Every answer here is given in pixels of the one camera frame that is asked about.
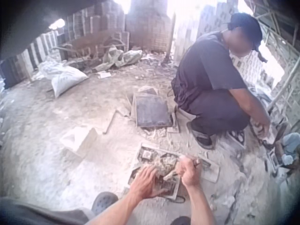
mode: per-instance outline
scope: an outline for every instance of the wall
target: wall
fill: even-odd
[[[102,2],[80,10],[64,19],[64,34],[58,37],[59,45],[71,44],[81,54],[94,54],[102,57],[104,43],[109,39],[118,39],[129,48],[129,33],[125,31],[125,14],[122,7],[112,0]],[[61,59],[76,57],[60,51]]]
[[[199,36],[226,29],[225,23],[230,21],[235,8],[233,3],[219,2],[216,7],[204,6],[200,13],[194,11],[189,18],[178,26],[179,32],[175,41],[174,60],[180,62],[184,53]],[[231,58],[244,81],[249,85],[255,84],[263,70],[263,64],[258,59],[257,52],[252,51],[244,58],[238,58],[234,55],[231,55]]]
[[[56,35],[56,31],[41,34],[21,54],[2,61],[0,70],[5,88],[13,87],[27,78],[31,80],[34,69],[57,46]]]
[[[156,52],[166,52],[171,35],[167,0],[132,0],[126,16],[130,45]]]

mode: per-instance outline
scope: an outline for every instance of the man's arm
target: man's arm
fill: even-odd
[[[130,191],[125,198],[116,202],[86,225],[125,225],[141,200],[156,197],[166,191],[153,189],[156,173],[157,169],[154,166],[144,167],[131,184]]]
[[[278,141],[276,141],[276,143],[275,143],[275,149],[278,150],[278,153],[280,154],[281,157],[285,154],[285,151],[282,148],[281,139],[278,140]]]
[[[263,126],[263,136],[266,137],[270,128],[270,117],[262,103],[248,89],[230,89],[229,91],[241,109]]]
[[[182,177],[182,183],[191,199],[191,225],[213,225],[215,220],[200,185],[201,168],[202,164],[195,168],[193,160],[181,157],[176,165],[176,172]]]

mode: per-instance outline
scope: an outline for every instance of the stacked concrete blocks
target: stacked concrete blocks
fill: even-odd
[[[160,8],[162,5],[167,5],[167,1],[132,1],[126,17],[126,29],[130,32],[131,45],[166,52],[171,35],[171,19],[164,7]]]

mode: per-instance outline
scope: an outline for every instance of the concrete floor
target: concrete floor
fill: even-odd
[[[160,129],[147,135],[129,118],[117,114],[109,132],[102,135],[111,112],[127,105],[126,92],[151,85],[172,104],[173,97],[167,97],[167,93],[176,68],[142,61],[110,72],[112,77],[106,79],[90,75],[58,99],[48,91],[51,83],[46,79],[32,84],[25,81],[4,93],[1,102],[1,117],[4,118],[1,128],[2,195],[52,210],[91,208],[102,191],[122,197],[130,163],[140,143],[190,155],[205,152],[188,133],[187,119],[181,115],[178,116],[180,134],[167,134],[165,129]],[[99,133],[83,159],[60,142],[66,132],[77,126],[95,127]],[[226,150],[217,146],[215,151],[208,153],[209,159],[221,166],[216,184],[202,181],[215,213],[223,203],[215,201],[212,195],[226,199],[237,192],[237,182],[242,184],[228,224],[265,224],[266,219],[277,219],[273,205],[278,202],[278,186],[264,171],[259,148],[249,145],[244,159],[249,177],[239,171],[224,153]],[[190,216],[190,202],[183,187],[180,187],[180,195],[187,198],[184,204],[163,198],[142,202],[129,224],[168,225],[178,216]],[[255,218],[247,216],[250,211]]]

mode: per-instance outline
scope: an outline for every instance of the human hand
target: human hand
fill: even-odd
[[[193,160],[187,156],[181,156],[180,161],[176,164],[176,173],[181,176],[182,183],[186,188],[200,185],[201,170],[202,161],[195,168]]]
[[[257,137],[258,138],[265,138],[268,136],[269,129],[270,129],[270,123],[261,124],[261,123],[255,123],[255,126],[257,127]]]
[[[281,157],[281,159],[282,159],[282,162],[283,162],[284,165],[291,165],[291,164],[293,164],[293,161],[294,161],[292,156],[286,155],[286,154],[284,154]]]
[[[142,170],[137,174],[134,181],[130,186],[129,195],[134,196],[138,202],[146,198],[154,198],[164,192],[167,189],[163,188],[161,190],[154,189],[155,183],[155,174],[157,173],[157,169],[155,166],[145,166]]]

